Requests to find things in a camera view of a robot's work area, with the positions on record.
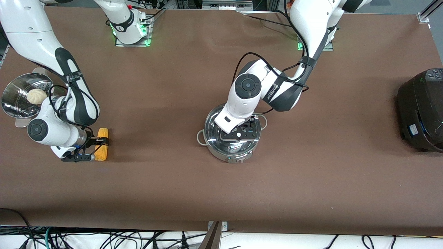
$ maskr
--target brown table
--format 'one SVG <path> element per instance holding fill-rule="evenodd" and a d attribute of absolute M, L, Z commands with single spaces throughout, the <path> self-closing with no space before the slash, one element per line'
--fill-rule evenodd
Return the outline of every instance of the brown table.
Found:
<path fill-rule="evenodd" d="M 226 102 L 245 52 L 280 69 L 299 59 L 289 28 L 168 10 L 151 47 L 121 48 L 100 9 L 47 13 L 100 103 L 93 128 L 110 128 L 112 146 L 106 162 L 62 163 L 1 113 L 0 206 L 31 225 L 205 230 L 223 220 L 247 232 L 442 234 L 443 157 L 403 142 L 394 108 L 402 83 L 441 66 L 415 16 L 345 15 L 311 89 L 292 111 L 267 115 L 252 159 L 227 164 L 195 135 Z M 11 50 L 1 87 L 34 67 Z M 0 224 L 20 220 L 3 212 Z"/>

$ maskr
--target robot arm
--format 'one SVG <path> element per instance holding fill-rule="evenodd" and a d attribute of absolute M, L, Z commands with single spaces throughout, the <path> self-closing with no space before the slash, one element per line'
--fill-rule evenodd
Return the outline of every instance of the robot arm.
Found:
<path fill-rule="evenodd" d="M 279 112 L 291 110 L 298 102 L 326 44 L 333 38 L 344 11 L 354 12 L 371 0 L 296 0 L 291 22 L 304 41 L 304 54 L 293 77 L 287 77 L 263 61 L 247 63 L 231 86 L 228 101 L 215 118 L 226 133 L 246 122 L 260 99 Z"/>
<path fill-rule="evenodd" d="M 0 22 L 17 53 L 50 69 L 69 87 L 61 119 L 84 126 L 92 124 L 100 112 L 98 103 L 75 59 L 55 37 L 41 3 L 0 0 Z"/>
<path fill-rule="evenodd" d="M 130 11 L 124 0 L 94 1 L 117 27 L 115 33 L 121 42 L 135 43 L 143 37 L 139 26 L 143 15 Z M 66 96 L 52 96 L 43 101 L 39 114 L 28 125 L 28 135 L 38 143 L 50 145 L 59 158 L 92 145 L 92 133 L 78 126 L 93 124 L 100 108 L 75 59 L 55 37 L 40 1 L 0 0 L 0 22 L 18 54 L 54 72 L 68 88 Z M 82 160 L 86 159 L 93 156 L 83 155 Z"/>

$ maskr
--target black strap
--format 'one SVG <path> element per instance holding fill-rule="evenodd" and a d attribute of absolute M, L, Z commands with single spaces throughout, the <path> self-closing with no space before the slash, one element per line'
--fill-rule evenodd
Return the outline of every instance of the black strap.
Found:
<path fill-rule="evenodd" d="M 68 81 L 69 83 L 73 83 L 76 82 L 78 79 L 80 79 L 82 77 L 82 72 L 81 71 L 77 71 L 77 72 L 73 72 L 73 73 L 69 73 L 67 75 L 65 75 L 66 77 L 66 81 Z"/>
<path fill-rule="evenodd" d="M 114 27 L 118 32 L 126 32 L 126 29 L 134 22 L 134 12 L 129 12 L 131 13 L 131 16 L 126 21 L 122 23 L 111 22 L 112 27 Z"/>
<path fill-rule="evenodd" d="M 269 102 L 271 102 L 272 97 L 274 96 L 274 94 L 278 91 L 278 89 L 280 89 L 281 84 L 283 84 L 283 82 L 285 82 L 287 80 L 287 76 L 285 73 L 281 73 L 277 79 L 274 81 L 273 85 L 271 88 L 269 88 L 269 91 L 266 93 L 266 95 L 264 96 L 263 100 L 269 104 Z"/>
<path fill-rule="evenodd" d="M 317 60 L 315 60 L 309 56 L 303 56 L 302 58 L 300 58 L 299 63 L 306 64 L 306 65 L 314 68 L 315 65 L 317 65 Z"/>

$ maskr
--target label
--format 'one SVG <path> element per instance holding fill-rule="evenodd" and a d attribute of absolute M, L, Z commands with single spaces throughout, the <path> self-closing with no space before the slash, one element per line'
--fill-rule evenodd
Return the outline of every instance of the label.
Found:
<path fill-rule="evenodd" d="M 415 124 L 409 126 L 409 132 L 412 136 L 415 136 L 418 134 L 417 126 Z"/>

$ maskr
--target white floor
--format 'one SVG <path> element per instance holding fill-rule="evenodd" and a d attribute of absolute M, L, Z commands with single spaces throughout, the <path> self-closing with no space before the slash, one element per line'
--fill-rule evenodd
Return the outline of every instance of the white floor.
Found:
<path fill-rule="evenodd" d="M 204 232 L 186 232 L 187 237 L 202 234 Z M 166 232 L 159 236 L 159 238 L 175 238 L 181 239 L 181 232 Z M 143 237 L 150 237 L 152 233 L 143 232 Z M 263 234 L 263 233 L 223 233 L 220 244 L 220 249 L 324 249 L 326 248 L 334 235 L 312 235 L 312 234 Z M 66 242 L 72 246 L 73 249 L 99 249 L 102 243 L 109 238 L 106 234 L 96 235 L 70 235 L 66 238 Z M 390 249 L 393 237 L 371 236 L 374 249 Z M 26 237 L 23 235 L 1 235 L 0 249 L 16 249 L 19 248 Z M 189 239 L 187 242 L 190 249 L 197 249 L 199 243 L 203 240 L 203 236 Z M 160 249 L 165 249 L 170 246 L 172 242 L 158 242 Z M 46 249 L 43 245 L 37 244 L 38 249 Z M 112 246 L 107 246 L 106 249 L 113 249 Z M 118 248 L 119 249 L 134 249 L 140 248 L 138 243 L 136 247 L 135 242 L 125 241 Z M 33 244 L 28 243 L 27 249 L 32 249 Z M 171 249 L 180 248 L 180 244 Z M 361 241 L 361 236 L 340 235 L 331 249 L 364 249 Z M 442 249 L 443 239 L 439 238 L 419 238 L 419 237 L 397 237 L 394 249 Z"/>

